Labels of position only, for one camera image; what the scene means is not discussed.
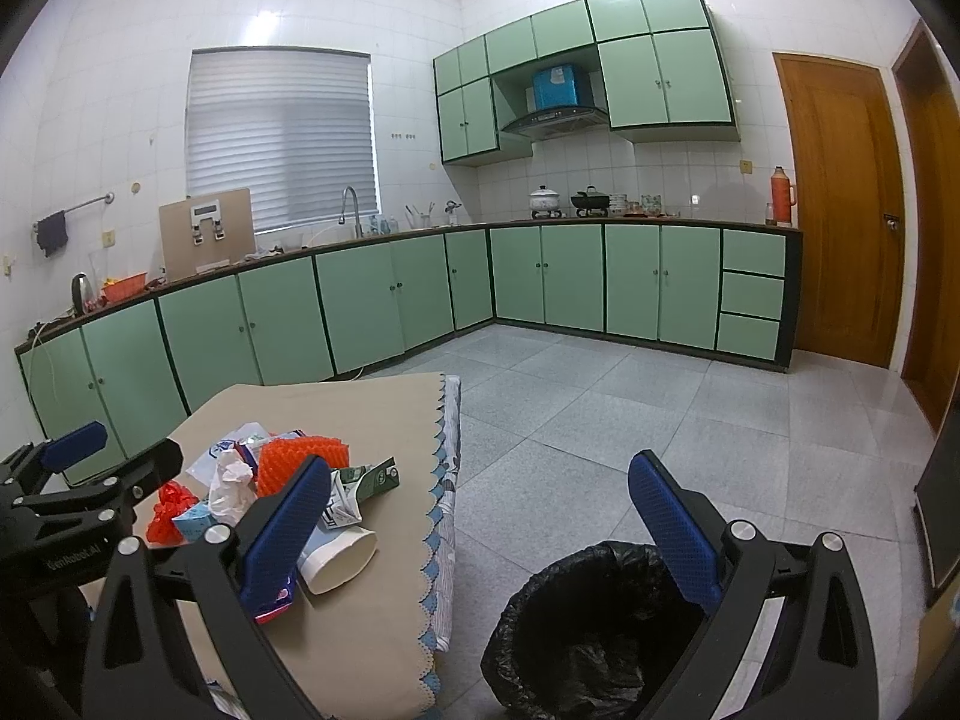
window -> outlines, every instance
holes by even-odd
[[[370,100],[366,55],[194,52],[187,192],[250,189],[256,232],[339,217],[347,184],[361,213],[376,213]]]

trash can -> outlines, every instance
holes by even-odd
[[[703,619],[659,549],[603,541],[544,568],[510,599],[481,671],[511,717],[636,716]]]

towel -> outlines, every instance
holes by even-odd
[[[57,211],[37,222],[37,245],[49,257],[66,246],[66,211]]]

blue gripper pad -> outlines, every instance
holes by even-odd
[[[88,422],[72,433],[48,443],[40,459],[48,471],[61,473],[107,446],[107,428],[99,422]]]
[[[277,493],[283,500],[247,551],[239,596],[248,610],[277,600],[277,592],[296,568],[299,552],[329,503],[329,466],[317,456],[306,463],[309,466],[299,480]]]
[[[712,614],[723,595],[717,555],[664,477],[641,452],[627,473],[630,498],[647,526],[680,594]]]

countertop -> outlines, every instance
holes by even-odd
[[[147,292],[140,293],[139,295],[133,295],[132,298],[127,300],[121,300],[117,303],[109,303],[104,308],[93,311],[89,314],[84,314],[83,317],[75,317],[75,319],[69,319],[67,322],[61,322],[55,327],[50,328],[49,330],[44,331],[40,335],[40,341],[38,343],[43,343],[44,341],[50,341],[52,338],[61,336],[64,333],[69,332],[77,327],[81,327],[83,324],[88,322],[93,322],[94,319],[99,319],[100,317],[105,317],[108,314],[113,314],[116,311],[121,309],[128,308],[130,306],[136,305],[137,303],[143,303],[145,300],[152,300],[153,298],[158,298],[160,295],[166,295],[167,293],[174,293],[177,290],[186,289],[187,287],[192,287],[197,284],[202,284],[205,281],[211,281],[216,278],[221,278],[222,276],[227,276],[231,274],[241,274],[244,271],[251,271],[252,269],[262,268],[263,266],[273,265],[279,262],[286,262],[287,260],[296,260],[301,257],[309,257],[314,254],[323,254],[328,251],[339,251],[344,250],[345,248],[351,247],[363,247],[364,245],[373,245],[373,244],[382,244],[383,242],[390,241],[402,241],[406,238],[418,238],[424,235],[435,235],[438,233],[452,233],[452,232],[463,232],[464,230],[485,230],[485,229],[494,229],[500,227],[529,227],[534,225],[548,225],[548,224],[676,224],[682,226],[693,226],[693,227],[720,227],[722,229],[731,229],[731,230],[747,230],[750,232],[762,232],[772,235],[800,235],[802,234],[800,230],[793,227],[773,227],[766,224],[752,224],[752,223],[741,223],[740,221],[712,221],[712,220],[699,220],[699,218],[676,218],[676,217],[654,217],[654,218],[645,218],[645,217],[587,217],[587,218],[543,218],[540,220],[533,220],[532,218],[525,218],[525,220],[513,220],[513,221],[495,221],[494,223],[477,223],[477,224],[461,224],[456,227],[443,225],[438,227],[431,227],[425,230],[408,230],[406,232],[392,233],[390,235],[374,235],[368,238],[362,238],[360,240],[352,241],[338,241],[334,244],[324,244],[317,245],[316,247],[301,248],[300,250],[291,251],[285,254],[275,254],[268,257],[261,257],[256,260],[248,260],[246,262],[237,263],[236,265],[231,265],[228,268],[218,268],[214,271],[208,271],[206,274],[198,274],[196,276],[188,276],[187,278],[179,279],[179,281],[171,282],[170,284],[164,284],[161,287],[157,287],[153,290],[147,290]],[[35,342],[33,340],[23,341],[19,346],[16,346],[13,351],[20,355],[24,352],[30,350],[31,346]]]

